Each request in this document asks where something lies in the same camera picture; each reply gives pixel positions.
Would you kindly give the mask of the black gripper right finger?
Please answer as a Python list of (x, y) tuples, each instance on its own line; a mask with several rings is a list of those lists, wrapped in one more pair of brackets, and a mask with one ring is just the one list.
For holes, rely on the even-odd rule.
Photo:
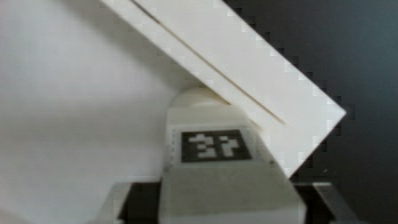
[(303, 224), (369, 224), (358, 219), (330, 182), (300, 182), (294, 189), (307, 206)]

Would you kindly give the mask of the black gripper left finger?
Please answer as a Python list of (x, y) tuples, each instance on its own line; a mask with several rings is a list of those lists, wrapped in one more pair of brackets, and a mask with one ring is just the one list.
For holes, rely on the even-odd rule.
[(157, 181), (117, 183), (86, 224), (157, 224), (159, 186)]

